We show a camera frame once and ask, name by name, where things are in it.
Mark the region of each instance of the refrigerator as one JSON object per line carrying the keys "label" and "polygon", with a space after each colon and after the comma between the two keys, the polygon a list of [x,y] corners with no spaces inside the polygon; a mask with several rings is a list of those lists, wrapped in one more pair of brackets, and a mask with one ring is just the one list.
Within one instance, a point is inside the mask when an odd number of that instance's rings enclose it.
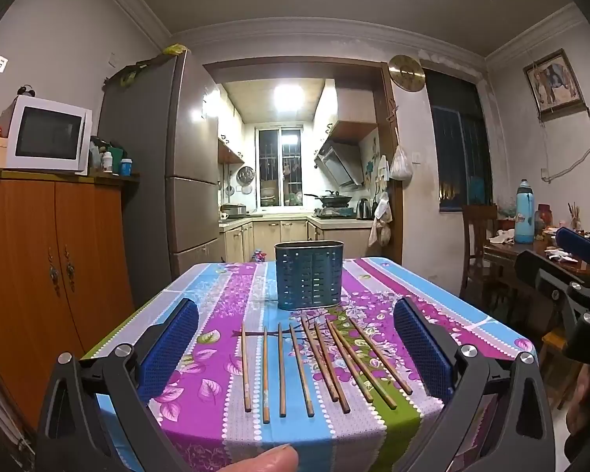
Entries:
{"label": "refrigerator", "polygon": [[190,52],[160,55],[105,81],[98,136],[123,147],[139,184],[123,192],[124,246],[137,307],[191,266],[223,262],[218,228],[216,90]]}

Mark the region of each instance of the framed picture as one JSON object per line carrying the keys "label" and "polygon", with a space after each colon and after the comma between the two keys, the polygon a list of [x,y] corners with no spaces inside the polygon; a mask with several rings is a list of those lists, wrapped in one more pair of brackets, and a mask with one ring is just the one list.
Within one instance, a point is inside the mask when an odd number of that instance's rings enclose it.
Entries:
{"label": "framed picture", "polygon": [[525,76],[541,121],[588,109],[564,50],[528,65]]}

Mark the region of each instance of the kitchen window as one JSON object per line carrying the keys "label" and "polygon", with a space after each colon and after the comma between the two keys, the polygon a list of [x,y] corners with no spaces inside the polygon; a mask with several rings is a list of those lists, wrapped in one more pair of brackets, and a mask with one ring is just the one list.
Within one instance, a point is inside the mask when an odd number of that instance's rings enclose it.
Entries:
{"label": "kitchen window", "polygon": [[258,206],[302,206],[301,128],[256,130]]}
{"label": "kitchen window", "polygon": [[475,84],[424,71],[435,129],[439,210],[491,204],[488,136]]}

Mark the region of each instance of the water bottle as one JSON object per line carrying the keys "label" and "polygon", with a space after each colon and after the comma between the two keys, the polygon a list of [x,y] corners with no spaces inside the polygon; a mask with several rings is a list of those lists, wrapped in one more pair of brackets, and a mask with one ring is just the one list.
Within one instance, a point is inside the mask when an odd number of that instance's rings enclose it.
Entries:
{"label": "water bottle", "polygon": [[523,179],[516,192],[516,224],[513,240],[516,243],[533,243],[535,200],[533,190]]}

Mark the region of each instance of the chopstick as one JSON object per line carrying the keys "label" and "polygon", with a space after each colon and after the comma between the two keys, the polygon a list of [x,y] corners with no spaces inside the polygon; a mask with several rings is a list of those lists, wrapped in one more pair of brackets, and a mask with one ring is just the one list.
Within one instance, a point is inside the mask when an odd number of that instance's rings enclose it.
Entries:
{"label": "chopstick", "polygon": [[301,361],[301,356],[299,355],[299,350],[297,349],[297,336],[295,335],[295,330],[293,329],[293,325],[289,324],[289,328],[291,329],[291,339],[293,339],[293,351],[295,352],[295,358],[297,360],[297,368],[299,369],[299,379],[301,380],[301,388],[304,391],[304,401],[306,402],[306,411],[309,417],[315,416],[315,410],[313,409],[313,402],[310,399],[310,392],[308,390],[308,383],[306,383],[306,377],[304,375],[304,364]]}
{"label": "chopstick", "polygon": [[328,329],[330,330],[330,334],[332,336],[332,339],[334,339],[334,342],[337,345],[338,351],[339,351],[339,353],[341,353],[341,356],[343,357],[343,360],[345,361],[347,368],[350,370],[350,374],[353,376],[354,381],[356,381],[356,384],[359,386],[360,391],[363,392],[363,396],[365,396],[365,400],[368,403],[373,403],[374,398],[369,393],[369,390],[367,390],[367,387],[365,387],[365,384],[363,384],[363,381],[360,379],[359,372],[356,370],[356,367],[354,367],[354,364],[350,360],[350,356],[348,355],[347,351],[343,348],[343,345],[341,344],[339,337],[337,337],[337,334],[335,334],[336,330],[330,325],[328,325]]}
{"label": "chopstick", "polygon": [[411,389],[411,387],[408,386],[408,383],[402,379],[400,374],[396,371],[396,368],[393,367],[391,365],[391,363],[389,362],[389,359],[382,354],[382,352],[378,349],[378,346],[376,346],[376,343],[369,338],[368,334],[366,334],[365,331],[363,331],[363,329],[357,324],[357,322],[354,320],[354,318],[349,318],[349,320],[350,320],[350,323],[354,326],[354,328],[356,328],[358,330],[360,336],[367,343],[367,345],[372,349],[372,351],[374,353],[376,353],[376,356],[380,359],[382,364],[384,364],[384,366],[391,373],[391,375],[396,379],[396,381],[398,383],[400,383],[402,390],[410,396],[413,393],[413,389]]}
{"label": "chopstick", "polygon": [[330,360],[330,354],[328,353],[328,348],[326,347],[326,343],[323,341],[323,336],[321,334],[321,330],[319,329],[319,325],[316,322],[315,322],[315,332],[317,334],[317,340],[319,341],[319,346],[321,346],[321,354],[323,355],[323,359],[326,362],[326,366],[328,367],[328,371],[330,372],[330,377],[332,378],[332,383],[334,384],[335,389],[337,390],[338,402],[341,405],[341,409],[343,410],[343,413],[350,413],[350,405],[347,403],[347,399],[345,398],[345,394],[343,393],[343,387],[341,387],[341,384],[338,381],[337,372],[334,370],[334,367],[332,366],[332,361]]}
{"label": "chopstick", "polygon": [[286,383],[284,381],[284,343],[282,323],[277,324],[277,355],[280,364],[280,417],[286,417]]}
{"label": "chopstick", "polygon": [[269,353],[267,351],[267,327],[262,339],[262,422],[268,424],[269,418]]}
{"label": "chopstick", "polygon": [[310,344],[310,349],[312,349],[313,351],[313,355],[315,356],[317,365],[319,365],[319,370],[321,371],[323,381],[326,383],[326,387],[328,388],[328,392],[330,393],[330,399],[332,399],[332,401],[336,403],[338,401],[337,389],[335,389],[334,383],[332,383],[332,378],[328,374],[326,364],[323,362],[321,355],[319,355],[319,349],[313,342],[313,336],[310,334],[310,330],[304,323],[304,318],[299,318],[299,320],[301,321],[301,326],[304,329],[304,333],[306,334],[306,338],[308,339],[308,343]]}
{"label": "chopstick", "polygon": [[396,402],[393,399],[391,399],[387,392],[385,392],[385,390],[382,388],[382,385],[378,382],[378,380],[376,380],[376,378],[372,375],[371,371],[365,366],[363,361],[356,354],[356,351],[354,351],[352,349],[352,346],[350,346],[349,343],[345,340],[345,337],[338,333],[338,330],[336,329],[332,321],[328,322],[328,327],[334,330],[335,335],[339,338],[339,340],[343,344],[343,347],[347,349],[347,352],[352,357],[352,360],[356,362],[360,370],[363,372],[363,374],[366,376],[369,382],[374,386],[376,391],[380,394],[380,397],[384,400],[385,403],[387,403],[387,406],[389,406],[390,409],[398,408]]}
{"label": "chopstick", "polygon": [[245,324],[240,325],[240,353],[243,356],[243,392],[245,396],[245,411],[252,411],[252,399],[249,393],[249,369],[247,368],[247,336]]}

